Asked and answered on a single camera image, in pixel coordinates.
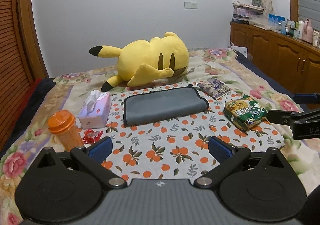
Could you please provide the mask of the white paper by bed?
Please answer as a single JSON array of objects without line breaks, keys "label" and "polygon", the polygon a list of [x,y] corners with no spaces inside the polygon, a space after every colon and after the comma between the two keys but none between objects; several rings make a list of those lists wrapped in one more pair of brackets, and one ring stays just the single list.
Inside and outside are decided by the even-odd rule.
[{"label": "white paper by bed", "polygon": [[247,54],[248,54],[247,47],[231,46],[231,48],[237,51],[238,53],[242,54],[244,57],[247,57]]}]

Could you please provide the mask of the wooden sideboard cabinet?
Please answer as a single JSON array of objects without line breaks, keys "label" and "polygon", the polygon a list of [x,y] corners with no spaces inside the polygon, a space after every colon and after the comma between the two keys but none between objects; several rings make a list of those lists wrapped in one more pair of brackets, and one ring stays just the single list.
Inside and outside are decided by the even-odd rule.
[{"label": "wooden sideboard cabinet", "polygon": [[251,62],[293,94],[319,92],[319,48],[286,35],[231,22],[230,41],[246,47]]}]

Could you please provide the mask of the blue tissue pack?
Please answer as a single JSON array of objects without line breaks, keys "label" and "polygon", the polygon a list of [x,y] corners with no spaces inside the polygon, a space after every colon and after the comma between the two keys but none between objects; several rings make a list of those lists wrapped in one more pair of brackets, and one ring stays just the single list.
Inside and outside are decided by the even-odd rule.
[{"label": "blue tissue pack", "polygon": [[285,17],[277,16],[274,14],[268,15],[268,21],[272,24],[279,24],[279,25],[281,25],[282,22],[286,22]]}]

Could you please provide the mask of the wooden slatted wardrobe door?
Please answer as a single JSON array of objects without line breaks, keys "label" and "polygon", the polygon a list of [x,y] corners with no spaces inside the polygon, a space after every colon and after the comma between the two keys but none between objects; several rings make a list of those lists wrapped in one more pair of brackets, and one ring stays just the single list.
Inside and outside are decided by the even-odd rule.
[{"label": "wooden slatted wardrobe door", "polygon": [[11,136],[32,82],[18,26],[17,0],[1,0],[1,149]]}]

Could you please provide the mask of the yellow Pikachu plush toy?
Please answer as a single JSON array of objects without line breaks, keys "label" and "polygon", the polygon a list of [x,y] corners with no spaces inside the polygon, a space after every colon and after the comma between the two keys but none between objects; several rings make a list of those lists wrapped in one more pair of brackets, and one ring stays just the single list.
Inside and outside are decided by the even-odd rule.
[{"label": "yellow Pikachu plush toy", "polygon": [[173,32],[150,41],[137,40],[123,48],[95,46],[89,53],[96,57],[117,60],[117,75],[107,79],[101,90],[107,92],[125,82],[128,87],[145,86],[159,79],[179,77],[186,73],[189,51],[184,42]]}]

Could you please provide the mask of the purple and grey towel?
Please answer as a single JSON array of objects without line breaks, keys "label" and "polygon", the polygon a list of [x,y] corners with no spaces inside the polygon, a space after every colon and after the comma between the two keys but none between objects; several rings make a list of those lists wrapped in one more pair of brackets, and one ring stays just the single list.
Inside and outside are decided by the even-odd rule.
[{"label": "purple and grey towel", "polygon": [[160,122],[206,111],[209,103],[192,85],[132,95],[124,100],[125,126]]}]

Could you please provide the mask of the pink tissue box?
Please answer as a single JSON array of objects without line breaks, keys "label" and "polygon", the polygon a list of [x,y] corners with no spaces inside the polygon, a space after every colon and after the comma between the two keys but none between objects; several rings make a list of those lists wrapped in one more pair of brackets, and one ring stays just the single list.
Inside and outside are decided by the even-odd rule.
[{"label": "pink tissue box", "polygon": [[83,129],[100,129],[106,126],[111,109],[110,92],[97,89],[90,92],[78,114]]}]

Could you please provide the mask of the orange plastic cup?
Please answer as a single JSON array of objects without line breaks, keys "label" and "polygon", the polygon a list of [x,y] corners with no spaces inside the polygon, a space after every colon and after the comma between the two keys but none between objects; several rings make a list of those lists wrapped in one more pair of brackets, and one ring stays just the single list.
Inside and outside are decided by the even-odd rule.
[{"label": "orange plastic cup", "polygon": [[48,119],[48,129],[57,136],[66,151],[84,146],[84,141],[76,125],[76,118],[66,109],[54,113]]}]

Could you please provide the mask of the orange print white cloth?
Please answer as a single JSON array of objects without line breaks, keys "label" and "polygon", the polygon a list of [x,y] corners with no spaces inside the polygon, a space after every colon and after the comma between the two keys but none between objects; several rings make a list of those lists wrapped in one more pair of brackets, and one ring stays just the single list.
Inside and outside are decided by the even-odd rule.
[{"label": "orange print white cloth", "polygon": [[126,127],[123,122],[124,100],[149,89],[118,92],[111,96],[111,111],[104,135],[112,138],[112,153],[102,166],[130,182],[133,178],[189,178],[193,181],[218,166],[208,152],[209,136],[217,136],[233,146],[254,152],[284,146],[283,136],[267,122],[248,132],[237,129],[223,114],[226,101],[240,98],[234,91],[215,101],[207,99],[208,111],[161,122]]}]

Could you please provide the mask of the stack of boxes on cabinet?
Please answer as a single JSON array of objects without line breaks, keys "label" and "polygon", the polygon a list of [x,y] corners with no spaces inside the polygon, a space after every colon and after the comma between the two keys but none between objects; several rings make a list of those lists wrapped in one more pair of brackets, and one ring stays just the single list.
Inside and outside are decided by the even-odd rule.
[{"label": "stack of boxes on cabinet", "polygon": [[233,18],[232,22],[240,24],[249,24],[252,17],[264,14],[264,8],[254,5],[248,5],[240,2],[233,2]]}]

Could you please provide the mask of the red candy wrapper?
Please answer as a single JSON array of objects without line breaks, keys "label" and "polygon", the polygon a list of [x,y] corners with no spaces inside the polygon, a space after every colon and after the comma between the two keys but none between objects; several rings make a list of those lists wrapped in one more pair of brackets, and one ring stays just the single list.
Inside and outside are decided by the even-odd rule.
[{"label": "red candy wrapper", "polygon": [[84,137],[82,138],[82,141],[84,144],[95,144],[98,142],[103,134],[103,131],[95,131],[92,129],[88,129],[84,132]]}]

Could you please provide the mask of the white wall switch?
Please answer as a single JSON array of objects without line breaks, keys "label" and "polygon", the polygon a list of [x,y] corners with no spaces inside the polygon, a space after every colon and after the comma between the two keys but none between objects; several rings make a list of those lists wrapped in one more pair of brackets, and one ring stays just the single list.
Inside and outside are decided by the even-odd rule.
[{"label": "white wall switch", "polygon": [[197,10],[198,4],[196,2],[184,2],[184,8],[186,10]]}]

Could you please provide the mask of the floral bed quilt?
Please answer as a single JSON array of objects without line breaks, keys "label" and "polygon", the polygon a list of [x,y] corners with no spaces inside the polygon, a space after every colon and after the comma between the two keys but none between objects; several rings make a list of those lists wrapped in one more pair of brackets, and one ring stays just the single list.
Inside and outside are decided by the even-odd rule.
[{"label": "floral bed quilt", "polygon": [[[19,224],[22,220],[14,201],[14,192],[29,166],[45,146],[63,151],[57,137],[48,130],[47,121],[55,112],[66,109],[77,115],[90,91],[101,87],[104,81],[116,74],[113,66],[93,69],[88,72],[69,73],[54,79],[55,87],[46,95],[43,103],[28,127],[23,128],[12,146],[3,152],[1,158],[1,224]],[[222,49],[222,58],[216,50],[192,51],[186,75],[176,80],[157,81],[143,87],[129,89],[119,86],[111,94],[137,90],[172,89],[189,84],[196,85],[210,78],[216,78],[241,96],[250,95],[265,109],[302,111],[295,104],[290,92],[271,79],[264,77],[242,55],[231,49]],[[284,139],[280,149],[302,181],[306,192],[311,193],[319,185],[319,140],[293,140],[287,126],[272,125]]]}]

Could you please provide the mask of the green yellow snack bag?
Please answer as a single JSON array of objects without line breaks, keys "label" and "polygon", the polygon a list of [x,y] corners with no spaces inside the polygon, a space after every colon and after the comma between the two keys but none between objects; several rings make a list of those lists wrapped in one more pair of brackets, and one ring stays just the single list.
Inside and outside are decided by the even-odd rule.
[{"label": "green yellow snack bag", "polygon": [[267,111],[249,95],[225,102],[224,115],[240,131],[247,132],[266,118]]}]

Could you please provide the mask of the purple snack packet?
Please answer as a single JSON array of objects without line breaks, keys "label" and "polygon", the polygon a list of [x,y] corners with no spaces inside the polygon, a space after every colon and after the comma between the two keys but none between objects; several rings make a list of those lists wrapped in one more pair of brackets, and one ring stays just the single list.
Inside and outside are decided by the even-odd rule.
[{"label": "purple snack packet", "polygon": [[231,91],[225,83],[217,80],[217,79],[209,79],[204,82],[198,83],[197,86],[200,90],[213,99],[218,100]]}]

